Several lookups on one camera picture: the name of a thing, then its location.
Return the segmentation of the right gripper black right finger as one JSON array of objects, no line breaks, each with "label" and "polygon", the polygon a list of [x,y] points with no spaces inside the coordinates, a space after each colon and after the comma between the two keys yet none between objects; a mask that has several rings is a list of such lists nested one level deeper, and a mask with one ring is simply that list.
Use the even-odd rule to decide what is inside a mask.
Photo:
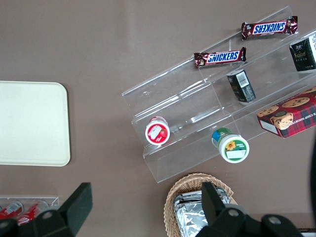
[{"label": "right gripper black right finger", "polygon": [[208,225],[198,237],[301,237],[301,232],[287,218],[267,214],[257,221],[236,205],[223,204],[212,183],[204,182],[202,208]]}]

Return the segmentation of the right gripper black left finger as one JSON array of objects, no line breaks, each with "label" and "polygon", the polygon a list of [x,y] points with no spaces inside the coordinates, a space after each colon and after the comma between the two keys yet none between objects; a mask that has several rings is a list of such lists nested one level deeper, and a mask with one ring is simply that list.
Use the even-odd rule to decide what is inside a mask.
[{"label": "right gripper black left finger", "polygon": [[48,209],[25,225],[15,219],[0,221],[2,237],[75,237],[93,207],[90,183],[81,183],[57,209]]}]

